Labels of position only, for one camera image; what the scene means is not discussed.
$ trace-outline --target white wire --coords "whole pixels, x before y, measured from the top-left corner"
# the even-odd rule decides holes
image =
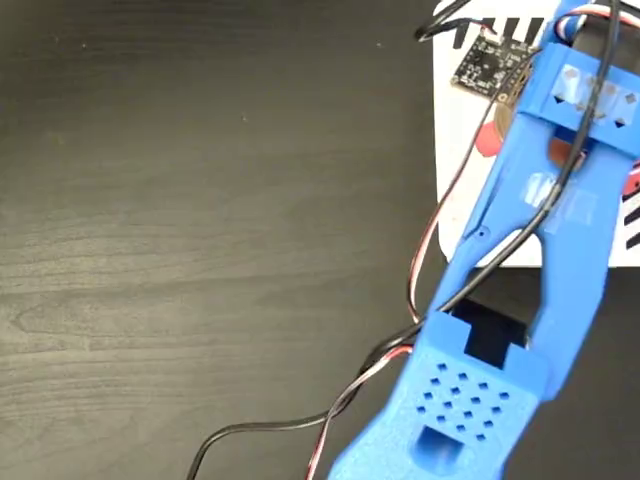
[[[311,459],[309,460],[309,467],[307,469],[307,475],[305,476],[305,480],[313,480],[313,477],[316,474],[316,470],[318,469],[318,463],[320,462],[320,457],[322,456],[322,451],[324,450],[324,444],[327,440],[327,433],[329,432],[329,424],[331,423],[331,418],[334,416],[335,412],[340,408],[340,405],[344,402],[344,400],[351,395],[353,391],[357,388],[361,387],[365,384],[371,377],[379,373],[384,367],[386,367],[391,360],[396,358],[402,354],[409,354],[413,351],[413,347],[408,345],[401,345],[399,347],[394,348],[387,354],[385,354],[380,360],[378,360],[375,364],[373,364],[369,369],[367,369],[362,375],[356,378],[353,382],[347,386],[343,390],[343,392],[336,398],[333,405],[329,409],[327,413],[327,417],[322,425],[322,430],[320,431],[320,435],[318,435],[318,441],[316,442],[316,447],[313,450],[313,454],[311,455]]]
[[[457,178],[460,177],[465,167],[466,163],[461,165],[461,168],[459,169],[460,174],[456,175]],[[452,190],[457,183],[457,180],[451,182],[450,189]],[[420,323],[420,321],[422,320],[420,318],[420,314],[416,310],[416,289],[418,285],[418,279],[420,277],[420,272],[422,271],[422,266],[424,265],[424,259],[427,255],[427,250],[429,249],[429,245],[431,244],[431,239],[433,238],[433,234],[436,231],[436,227],[438,226],[442,208],[447,203],[448,198],[448,195],[442,197],[442,200],[427,222],[427,226],[425,227],[424,233],[422,234],[422,239],[420,240],[420,245],[416,250],[413,261],[411,262],[411,268],[409,269],[409,313],[411,314],[411,319],[415,324]]]
[[[566,15],[585,14],[578,20],[577,31],[582,28],[586,21],[587,15],[598,15],[603,18],[609,18],[611,15],[611,8],[606,5],[585,4],[580,7],[574,8]],[[570,21],[570,17],[563,18],[556,24],[556,34],[565,42],[569,42],[570,39],[566,35],[566,27]],[[626,25],[640,29],[640,18],[629,12],[620,12],[620,21]]]

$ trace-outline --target black wire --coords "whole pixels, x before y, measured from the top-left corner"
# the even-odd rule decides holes
[[[491,113],[492,109],[493,109],[493,105],[494,103],[496,103],[496,101],[498,100],[498,97],[500,95],[502,95],[503,93],[507,92],[507,89],[512,85],[512,80],[513,78],[520,72],[524,72],[527,65],[529,64],[529,62],[531,62],[531,60],[533,59],[533,57],[535,55],[537,55],[538,53],[540,53],[540,49],[535,49],[533,51],[531,51],[531,53],[529,53],[529,55],[527,55],[525,58],[521,59],[518,64],[513,67],[511,70],[509,70],[509,72],[503,77],[500,86],[496,89],[496,91],[493,93],[493,95],[491,96],[491,98],[489,99],[489,103],[487,105],[487,108],[485,108],[484,113],[482,114],[482,117],[480,118],[480,122],[478,122],[478,126],[476,127],[476,131],[473,134],[473,137],[471,139],[471,142],[469,142],[469,146],[467,147],[467,151],[464,154],[464,157],[462,158],[462,161],[460,162],[462,169],[464,169],[464,165],[466,165],[469,162],[469,159],[471,158],[471,154],[473,153],[473,150],[475,149],[475,145],[476,145],[476,141],[478,139],[478,136],[480,135],[480,132],[482,131],[482,128],[484,127],[485,122],[487,121],[487,118],[489,117],[489,114]],[[442,202],[446,201],[445,197],[447,197],[447,194],[444,195],[443,199],[440,200],[440,204],[438,205],[438,207],[436,207],[436,211],[439,210],[440,208],[442,208]],[[413,299],[413,292],[412,292],[412,286],[411,286],[411,282],[407,282],[407,291],[406,291],[406,295],[407,295],[407,304],[409,305],[409,311],[411,312],[412,316],[414,318],[417,318],[420,316],[420,314],[416,311],[416,306],[414,304],[414,299]]]
[[[380,343],[378,343],[367,355],[362,367],[358,371],[356,378],[362,375],[365,371],[375,365],[378,360],[380,360],[384,355],[386,355],[389,351],[393,350],[400,345],[405,344],[422,328],[424,321],[411,325],[410,327],[404,328],[389,338],[384,339]],[[342,412],[344,412],[347,407],[353,402],[356,395],[360,391],[360,387],[355,389],[351,395],[349,395],[342,404],[335,411],[332,418],[337,417]],[[316,415],[311,415],[309,417],[299,418],[296,420],[286,420],[280,422],[250,422],[250,423],[238,423],[235,425],[228,425],[226,427],[221,428],[217,432],[209,435],[200,445],[198,452],[195,457],[191,461],[191,465],[189,467],[189,472],[187,473],[186,480],[195,480],[198,476],[198,471],[202,466],[202,461],[204,460],[205,455],[209,451],[209,449],[224,437],[236,433],[247,433],[247,432],[291,432],[294,430],[302,430],[304,428],[314,427],[316,425],[321,425],[327,419],[327,415],[329,415],[329,410],[326,410],[322,413],[318,413]]]
[[[609,68],[611,67],[611,63],[613,62],[613,55],[615,54],[615,46],[618,37],[619,30],[619,22],[620,22],[620,2],[619,0],[611,0],[611,17],[609,19],[609,29],[607,32],[607,41],[604,45],[602,61],[600,62],[600,66],[598,67],[598,72],[596,74],[595,83],[593,86],[593,90],[591,91],[591,96],[589,97],[589,102],[585,109],[585,113],[582,116],[582,120],[580,121],[580,126],[576,133],[575,139],[571,144],[571,149],[569,150],[568,160],[562,167],[560,174],[558,175],[549,196],[542,204],[538,212],[534,215],[534,217],[529,221],[529,223],[525,226],[524,229],[518,233],[518,235],[511,241],[509,244],[504,247],[498,255],[487,264],[469,283],[467,283],[462,289],[460,289],[457,293],[455,293],[449,300],[447,300],[439,310],[448,312],[453,309],[461,300],[470,295],[482,282],[484,282],[487,278],[493,275],[498,267],[504,262],[507,258],[509,258],[520,246],[526,242],[535,232],[535,230],[544,222],[544,220],[549,216],[549,213],[553,209],[553,207],[558,203],[562,192],[564,191],[567,182],[569,181],[569,177],[573,172],[575,166],[580,161],[582,150],[584,148],[585,142],[589,136],[589,130],[591,129],[591,124],[593,123],[593,118],[595,116],[596,107],[598,105],[598,99],[600,97],[600,92],[602,91],[602,87],[604,86],[604,82],[607,78],[607,74],[609,73]]]
[[[449,7],[445,8],[440,14],[438,14],[434,21],[432,22],[430,28],[436,28],[446,21],[451,15],[457,12],[459,9],[464,7],[470,0],[458,0],[451,4]],[[602,56],[602,62],[600,63],[600,67],[598,68],[598,73],[596,76],[596,81],[593,87],[593,91],[591,93],[591,97],[589,98],[589,103],[587,104],[585,114],[582,117],[582,121],[580,123],[580,127],[578,132],[576,133],[576,137],[571,146],[571,150],[569,152],[569,160],[563,166],[562,171],[558,175],[554,187],[551,190],[551,193],[547,197],[545,203],[542,205],[538,213],[534,216],[534,218],[529,222],[529,224],[523,229],[520,234],[507,245],[498,256],[490,262],[473,280],[471,280],[463,289],[461,289],[457,294],[455,294],[449,301],[447,301],[440,310],[449,311],[451,308],[455,307],[457,303],[466,298],[466,296],[471,293],[480,283],[482,283],[486,278],[488,278],[491,274],[495,272],[495,270],[500,266],[500,264],[508,258],[515,250],[519,248],[522,243],[524,243],[536,230],[536,228],[547,218],[549,212],[553,209],[558,199],[560,198],[568,180],[571,175],[571,172],[575,168],[576,164],[580,160],[580,156],[588,137],[589,129],[593,122],[593,117],[595,115],[595,109],[597,106],[598,98],[600,95],[600,91],[604,85],[604,81],[606,79],[607,73],[611,66],[611,62],[613,60],[613,53],[615,51],[615,43],[618,34],[618,23],[620,18],[620,4],[618,0],[611,1],[611,17],[610,17],[610,25],[609,32],[607,35],[607,42],[605,44],[604,53]],[[520,66],[517,66],[511,72],[519,70]],[[497,99],[498,95],[502,92],[502,88],[506,88],[508,84],[508,79],[505,78],[501,88],[498,89],[495,98],[492,98],[491,103],[493,104]],[[376,345],[369,355],[367,356],[365,362],[360,368],[358,376],[370,368],[376,361],[378,361],[382,356],[384,356],[387,352],[392,350],[393,348],[404,344],[405,342],[411,340],[415,337],[421,330],[424,325],[425,320],[423,319],[421,322],[411,325],[399,332],[395,335],[383,340],[378,345]],[[335,413],[335,416],[340,415],[355,399],[359,389],[355,390],[352,395],[350,395],[342,405],[338,408]],[[319,413],[317,415],[297,419],[297,420],[289,420],[283,422],[254,422],[254,423],[242,423],[236,425],[229,425],[224,427],[217,432],[213,433],[209,437],[205,439],[202,443],[196,456],[194,457],[191,467],[189,468],[189,472],[187,474],[186,480],[195,480],[200,466],[202,465],[202,461],[204,460],[205,455],[208,450],[211,448],[213,444],[222,438],[235,434],[235,433],[243,433],[243,432],[286,432],[293,430],[300,430],[303,428],[312,427],[315,425],[322,424],[329,414],[329,411],[325,411]]]
[[[440,28],[449,18],[455,15],[458,11],[460,11],[463,7],[465,7],[471,0],[456,0],[451,5],[443,8],[439,13],[434,15],[431,19],[430,23],[424,23],[416,30],[414,37],[419,42],[424,42],[425,40],[433,37],[434,33],[438,28]]]
[[[477,20],[475,18],[456,18],[455,20],[444,22],[441,25],[429,27],[428,30],[423,30],[423,27],[420,27],[418,30],[416,30],[415,38],[418,42],[425,42],[435,37],[436,35],[455,30],[456,28],[468,24],[479,25],[497,35],[497,32],[494,30],[494,28],[488,23],[484,23],[482,20]]]
[[[504,77],[500,87],[496,90],[493,96],[489,99],[489,106],[485,110],[485,114],[483,116],[482,121],[479,124],[478,130],[474,135],[474,141],[471,142],[469,151],[467,155],[471,155],[473,151],[473,146],[475,144],[475,137],[478,136],[478,132],[480,128],[484,125],[486,117],[489,115],[493,104],[497,101],[500,94],[504,93],[508,88],[511,79],[519,72],[523,67],[525,67],[529,61],[536,55],[539,50],[536,50],[529,54],[526,58],[521,60],[518,65],[512,68],[509,73]],[[380,360],[384,355],[386,355],[389,351],[394,348],[406,344],[408,341],[413,339],[422,329],[425,320],[423,319],[419,323],[412,324],[408,327],[403,328],[402,330],[396,332],[390,337],[379,342],[367,355],[364,363],[360,367],[356,378],[359,377],[362,373],[368,370],[371,366],[373,366],[378,360]],[[359,388],[354,390],[354,392],[349,395],[345,401],[340,405],[340,407],[336,410],[334,417],[337,417],[342,412],[344,412],[349,405],[353,402],[355,397],[359,392]],[[189,468],[189,473],[187,474],[186,480],[195,480],[198,475],[198,471],[200,470],[200,466],[202,465],[202,461],[204,460],[205,455],[209,451],[209,449],[224,437],[236,433],[246,433],[246,432],[290,432],[294,430],[301,430],[304,428],[314,427],[317,425],[321,425],[327,418],[329,411],[325,411],[322,413],[318,413],[316,415],[312,415],[305,418],[300,418],[297,420],[288,420],[282,422],[252,422],[252,423],[239,423],[235,425],[229,425],[224,428],[221,428],[217,432],[211,434],[207,437],[204,442],[200,445],[198,452],[196,453],[193,461],[191,462],[191,466]]]

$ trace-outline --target rectangular opening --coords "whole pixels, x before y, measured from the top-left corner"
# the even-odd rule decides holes
[[[509,345],[524,347],[527,326],[484,305],[464,300],[452,312],[471,325],[464,353],[497,368],[504,368]]]
[[[458,470],[463,443],[430,427],[424,427],[413,451],[413,459],[422,469],[441,477]]]

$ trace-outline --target table surface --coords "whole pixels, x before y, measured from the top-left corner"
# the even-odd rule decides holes
[[[0,477],[182,479],[207,433],[320,411],[409,321],[435,200],[411,33],[432,8],[2,2]],[[443,267],[433,248],[422,305]],[[612,273],[507,478],[636,475],[637,278]],[[539,280],[502,271],[477,296],[529,320]],[[336,422],[321,473],[397,371]],[[315,433],[229,438],[201,478],[299,479]]]

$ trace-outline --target black slot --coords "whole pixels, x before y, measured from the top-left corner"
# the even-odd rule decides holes
[[[516,33],[520,19],[516,17],[507,18],[507,23],[504,26],[504,38],[513,38],[513,34]]]
[[[504,368],[509,345],[526,345],[527,326],[524,323],[484,305],[463,300],[452,313],[471,325],[464,353],[489,365]]]
[[[633,222],[635,222],[638,218],[640,218],[640,207],[636,208],[633,212],[631,212],[629,215],[627,215],[626,217],[624,217],[624,225],[631,225]]]
[[[631,250],[633,247],[640,244],[640,233],[636,233],[633,237],[627,240],[627,250]]]
[[[536,41],[538,32],[540,32],[543,24],[544,18],[532,18],[531,22],[529,22],[529,30],[527,30],[527,36],[525,37],[524,42],[529,45],[533,45],[533,42]]]
[[[453,40],[453,48],[455,50],[460,50],[462,45],[464,45],[464,39],[467,37],[467,32],[469,31],[469,24],[463,23],[456,30],[456,38]]]
[[[493,28],[493,26],[496,24],[496,19],[491,17],[485,17],[482,19],[482,23],[487,27]]]

